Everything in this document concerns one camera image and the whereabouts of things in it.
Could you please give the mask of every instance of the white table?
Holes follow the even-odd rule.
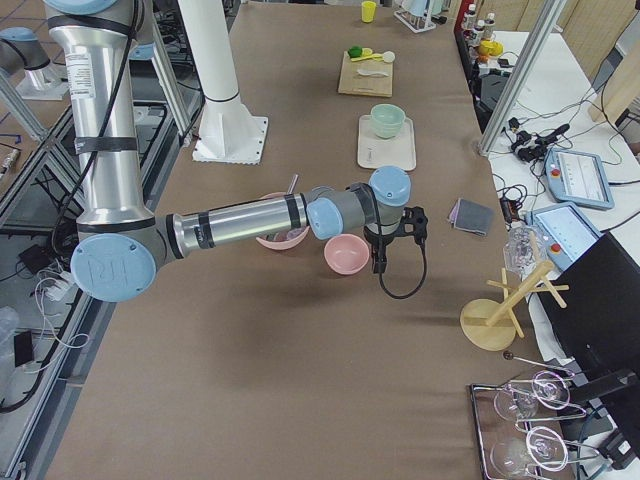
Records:
[[[522,50],[528,33],[526,32],[496,32],[496,40],[504,45],[505,52],[515,52]],[[511,53],[503,54],[511,63],[516,61],[515,55]],[[497,62],[491,60],[491,68],[498,68]],[[527,83],[522,90],[518,101],[512,110],[513,117],[519,120],[537,117],[538,114],[558,112],[564,107],[579,102],[582,98],[594,100],[595,92],[591,88],[589,80],[582,72],[578,62],[571,53],[560,34],[554,33],[549,36],[547,44],[537,64],[532,70]],[[589,103],[583,103],[580,107],[573,107],[564,113],[551,118],[537,118],[526,122],[522,127],[529,133],[543,132],[559,127],[564,123],[570,123],[571,128],[566,136],[571,138],[582,132],[576,138],[571,138],[573,142],[572,150],[591,152],[600,155],[603,162],[619,163],[619,165],[605,164],[605,172],[609,182],[623,182],[640,179],[640,165],[633,156],[628,146],[620,135],[616,136],[613,128],[604,123],[597,125],[591,120],[588,114]],[[568,142],[560,142],[561,145],[568,145]],[[494,153],[489,156],[492,170],[500,175],[507,185],[517,183],[524,184],[529,193],[536,193],[542,188],[529,171],[529,164],[520,161],[510,152],[511,141],[506,135],[501,137],[493,147]],[[536,172],[540,172],[542,164],[538,166]],[[494,177],[496,188],[502,188],[502,181]],[[599,229],[606,229],[630,217],[640,208],[640,184],[624,187],[612,187],[615,208],[607,211],[599,211],[589,208],[582,208],[585,215]],[[556,200],[547,191],[539,197],[528,198],[524,202],[524,210],[543,208],[556,203]],[[640,263],[640,242],[637,235],[640,233],[640,215],[626,225],[612,231],[618,241],[629,252],[631,257]],[[554,338],[551,325],[542,309],[537,297],[532,298],[529,310],[536,330],[536,337],[540,352],[545,360],[551,358],[563,358],[566,354],[560,348]],[[597,445],[604,439],[605,434],[594,436],[589,439],[590,444]],[[599,467],[599,460],[585,462],[585,468],[592,474]],[[640,461],[633,463],[623,471],[604,472],[600,477],[602,480],[622,480],[640,478]]]

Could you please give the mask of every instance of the white tray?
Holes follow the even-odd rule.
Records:
[[[358,123],[358,165],[364,168],[394,165],[405,171],[416,168],[413,121],[405,119],[398,135],[383,139],[373,133],[371,115],[361,116]]]

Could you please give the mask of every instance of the table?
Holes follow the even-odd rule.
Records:
[[[526,41],[527,32],[496,32],[496,40],[503,43],[505,52],[515,52],[517,55]],[[506,54],[513,63],[513,54]],[[560,34],[551,34],[536,63],[526,86],[518,97],[513,108],[513,116],[520,120],[532,118],[538,114],[558,112],[565,106],[579,102],[582,98],[595,99],[596,95],[591,89],[591,84],[582,72],[571,50]],[[536,118],[527,122],[524,129],[528,132],[541,132],[546,129],[554,129],[563,123],[570,123],[571,128],[566,136],[574,146],[572,150],[593,152],[602,158],[605,171],[610,182],[624,182],[640,178],[640,165],[633,156],[624,140],[613,128],[607,124],[596,124],[591,120],[587,110],[589,104],[585,103],[581,108],[573,107],[551,118]],[[529,171],[529,165],[518,160],[509,151],[510,142],[502,135],[496,145],[495,152],[489,156],[492,170],[506,181],[507,185],[522,183],[530,192],[536,192],[536,180]],[[502,180],[494,178],[496,188],[501,188]],[[599,211],[582,208],[593,224],[604,229],[618,224],[638,210],[640,205],[640,185],[625,187],[612,187],[616,206],[612,210]],[[543,193],[538,198],[530,198],[525,202],[525,210],[543,208],[556,203],[548,193]],[[624,246],[631,257],[640,263],[640,245],[637,242],[637,234],[640,231],[640,217],[635,218],[621,228],[613,230],[613,234]],[[538,346],[545,360],[553,358],[563,359],[566,354],[560,348],[549,320],[544,312],[537,296],[533,296],[529,304],[529,311],[536,330]],[[598,444],[604,440],[606,434],[594,436],[589,443]],[[600,461],[586,462],[589,473],[594,473],[600,466]],[[630,479],[640,475],[640,461],[634,460],[627,469],[619,472],[605,472],[600,478],[606,479]]]
[[[337,94],[342,52],[393,50],[394,96],[413,119],[411,205],[430,218],[427,284],[385,297],[362,272],[338,277],[311,235],[274,253],[245,241],[165,267],[118,305],[47,478],[439,479],[479,477],[467,384],[521,370],[469,343],[462,306],[485,285],[506,234],[490,165],[448,29],[412,34],[379,9],[242,5],[231,33],[243,101],[269,116],[259,166],[203,164],[186,150],[158,208],[191,212],[258,198],[301,175],[301,191],[367,180],[360,115],[380,103]],[[487,237],[452,230],[459,196],[491,206]],[[407,291],[418,249],[389,250],[387,283]],[[514,351],[536,357],[531,330]]]

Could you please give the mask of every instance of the bowl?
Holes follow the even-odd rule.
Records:
[[[324,246],[324,258],[331,269],[340,275],[353,275],[369,261],[369,245],[360,237],[343,233]]]
[[[283,197],[284,195],[284,192],[274,192],[264,195],[260,199],[266,200],[267,198]],[[308,233],[309,227],[295,228],[289,232],[277,233],[274,241],[267,240],[264,237],[256,237],[256,241],[270,250],[289,250],[302,242]]]
[[[393,138],[402,128],[404,110],[390,103],[380,103],[371,109],[371,128],[380,138]]]

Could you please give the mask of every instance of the computer screen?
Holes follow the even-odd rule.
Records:
[[[640,267],[606,233],[553,283],[563,309],[540,294],[560,345],[590,381],[622,368],[640,376]],[[640,385],[601,397],[622,435],[640,457]]]

